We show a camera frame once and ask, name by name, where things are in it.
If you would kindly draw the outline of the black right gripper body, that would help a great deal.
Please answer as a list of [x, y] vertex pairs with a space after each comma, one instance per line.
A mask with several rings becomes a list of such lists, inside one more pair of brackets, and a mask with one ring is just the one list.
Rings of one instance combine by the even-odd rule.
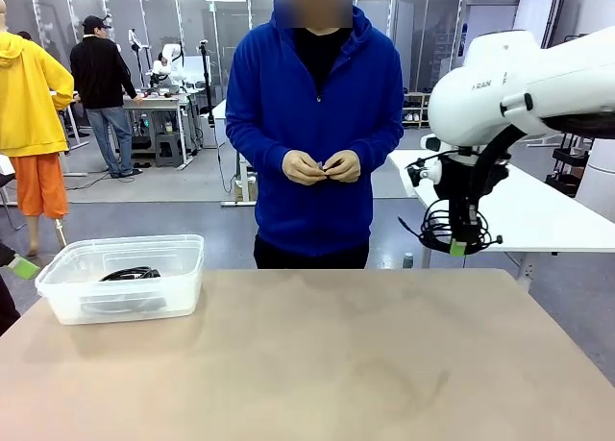
[[452, 227], [477, 225], [480, 199], [507, 178], [507, 166], [492, 164], [480, 168], [477, 163], [455, 160], [453, 155], [443, 156], [440, 163], [439, 198], [448, 202]]

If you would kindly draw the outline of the person's right forearm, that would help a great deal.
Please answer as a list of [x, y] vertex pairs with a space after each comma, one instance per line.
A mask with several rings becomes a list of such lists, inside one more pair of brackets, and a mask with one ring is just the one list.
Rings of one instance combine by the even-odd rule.
[[251, 123], [227, 121], [227, 137], [235, 150], [257, 172], [283, 171], [283, 158], [290, 151], [279, 141], [266, 136]]

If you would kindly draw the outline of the person's left forearm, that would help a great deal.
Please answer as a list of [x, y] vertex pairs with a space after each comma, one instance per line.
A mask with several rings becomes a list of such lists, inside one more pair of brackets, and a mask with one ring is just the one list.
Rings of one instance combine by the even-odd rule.
[[351, 150], [357, 154], [361, 169], [373, 172], [381, 167], [403, 134], [400, 120], [387, 120], [367, 137], [354, 141]]

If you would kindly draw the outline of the person's left hand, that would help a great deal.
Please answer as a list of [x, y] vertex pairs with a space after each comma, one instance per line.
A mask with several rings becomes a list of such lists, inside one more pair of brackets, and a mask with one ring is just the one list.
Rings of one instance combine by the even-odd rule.
[[341, 183], [355, 183], [360, 177], [360, 161], [352, 150], [343, 150], [331, 156], [323, 165], [328, 178]]

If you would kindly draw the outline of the person's right hand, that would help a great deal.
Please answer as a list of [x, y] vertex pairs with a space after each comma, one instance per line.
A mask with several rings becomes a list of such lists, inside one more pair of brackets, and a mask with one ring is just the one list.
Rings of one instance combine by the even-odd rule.
[[311, 186], [327, 179], [326, 173], [311, 156], [298, 150], [290, 150], [284, 155], [282, 171], [290, 181], [304, 186]]

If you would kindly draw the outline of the black rounded object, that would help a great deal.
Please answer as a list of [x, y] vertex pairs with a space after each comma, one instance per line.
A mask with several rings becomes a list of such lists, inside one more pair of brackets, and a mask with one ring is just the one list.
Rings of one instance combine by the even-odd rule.
[[20, 318], [12, 295], [0, 276], [0, 336]]

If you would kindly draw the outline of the wooden shoe rack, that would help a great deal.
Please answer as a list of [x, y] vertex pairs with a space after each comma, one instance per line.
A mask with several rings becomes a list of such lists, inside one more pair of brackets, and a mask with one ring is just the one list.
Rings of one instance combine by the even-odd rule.
[[425, 92], [405, 92], [402, 119], [405, 128], [423, 129], [430, 125], [428, 115], [430, 98], [431, 95]]

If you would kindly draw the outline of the person in blue hoodie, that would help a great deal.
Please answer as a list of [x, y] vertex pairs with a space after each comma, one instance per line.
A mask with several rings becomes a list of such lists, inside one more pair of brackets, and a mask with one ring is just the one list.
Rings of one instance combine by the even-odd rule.
[[[403, 106], [400, 55], [354, 0], [274, 0], [270, 20], [234, 51], [226, 126], [251, 123], [323, 170], [387, 120], [402, 123]], [[351, 184], [327, 177], [304, 186], [283, 171], [256, 171], [257, 267], [363, 268], [373, 172], [361, 169]]]

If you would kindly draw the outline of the grey step stool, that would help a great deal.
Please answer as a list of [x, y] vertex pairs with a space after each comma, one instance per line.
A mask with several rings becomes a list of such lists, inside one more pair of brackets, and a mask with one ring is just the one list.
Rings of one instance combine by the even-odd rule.
[[179, 167], [183, 164], [180, 134], [157, 133], [155, 136], [156, 167]]

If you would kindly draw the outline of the white folding screen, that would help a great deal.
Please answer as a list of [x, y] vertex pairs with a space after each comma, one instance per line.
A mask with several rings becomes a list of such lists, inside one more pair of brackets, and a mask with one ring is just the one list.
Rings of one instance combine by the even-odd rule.
[[513, 30], [528, 31], [541, 48], [553, 45], [565, 0], [519, 0]]

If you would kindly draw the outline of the man in black jacket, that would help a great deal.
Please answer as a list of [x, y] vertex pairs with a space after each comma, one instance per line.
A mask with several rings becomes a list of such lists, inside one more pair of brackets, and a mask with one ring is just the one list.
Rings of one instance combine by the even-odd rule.
[[107, 37], [105, 20], [89, 15], [83, 28], [82, 41], [70, 53], [74, 89], [110, 175], [115, 179], [138, 175], [141, 170], [133, 167], [133, 134], [123, 105], [125, 96], [138, 104], [143, 97], [135, 91], [117, 45]]

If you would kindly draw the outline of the white background workbench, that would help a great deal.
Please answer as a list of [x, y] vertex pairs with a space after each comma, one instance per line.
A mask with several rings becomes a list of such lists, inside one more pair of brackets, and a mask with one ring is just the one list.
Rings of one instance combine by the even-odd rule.
[[150, 92], [139, 104], [124, 97], [124, 109], [131, 123], [133, 147], [139, 155], [155, 155], [157, 133], [180, 134], [184, 162], [177, 170], [183, 170], [194, 160], [203, 147], [203, 128], [197, 104], [197, 89], [180, 89], [170, 94]]

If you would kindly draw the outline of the small white background robot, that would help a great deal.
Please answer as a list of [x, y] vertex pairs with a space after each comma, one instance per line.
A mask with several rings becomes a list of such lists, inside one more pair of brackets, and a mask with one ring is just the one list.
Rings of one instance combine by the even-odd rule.
[[183, 86], [185, 84], [184, 49], [180, 43], [167, 43], [154, 61], [150, 87]]

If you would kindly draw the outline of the white device on stand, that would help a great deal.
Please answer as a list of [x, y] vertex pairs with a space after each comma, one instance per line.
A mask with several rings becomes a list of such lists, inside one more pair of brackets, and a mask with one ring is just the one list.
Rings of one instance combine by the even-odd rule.
[[134, 28], [131, 28], [128, 32], [128, 41], [129, 41], [131, 50], [135, 53], [139, 80], [141, 82], [141, 85], [144, 86], [143, 68], [142, 68], [142, 64], [140, 60], [140, 52], [143, 50], [144, 45], [140, 42], [140, 40], [136, 36]]

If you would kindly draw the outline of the white cylindrical pedestal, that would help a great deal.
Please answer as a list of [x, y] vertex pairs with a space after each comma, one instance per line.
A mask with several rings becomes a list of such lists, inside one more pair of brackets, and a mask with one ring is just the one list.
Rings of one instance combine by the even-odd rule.
[[615, 139], [596, 139], [576, 200], [615, 223]]

